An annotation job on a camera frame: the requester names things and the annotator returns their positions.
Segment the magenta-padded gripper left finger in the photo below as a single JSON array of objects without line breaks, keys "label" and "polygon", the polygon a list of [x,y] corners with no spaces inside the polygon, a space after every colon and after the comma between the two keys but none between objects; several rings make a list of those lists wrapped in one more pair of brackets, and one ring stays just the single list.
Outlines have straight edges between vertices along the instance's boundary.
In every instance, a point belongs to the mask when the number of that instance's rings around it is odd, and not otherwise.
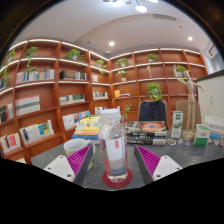
[{"label": "magenta-padded gripper left finger", "polygon": [[81,186],[92,156],[93,146],[87,145],[69,156],[59,155],[44,170]]}]

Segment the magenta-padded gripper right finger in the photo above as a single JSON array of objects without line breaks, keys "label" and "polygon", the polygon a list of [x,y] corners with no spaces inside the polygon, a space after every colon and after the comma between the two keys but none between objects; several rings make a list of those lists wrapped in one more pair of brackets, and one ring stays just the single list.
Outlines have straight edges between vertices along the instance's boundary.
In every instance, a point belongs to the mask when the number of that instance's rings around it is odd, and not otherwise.
[{"label": "magenta-padded gripper right finger", "polygon": [[182,169],[168,155],[158,156],[140,145],[134,146],[134,155],[145,185]]}]

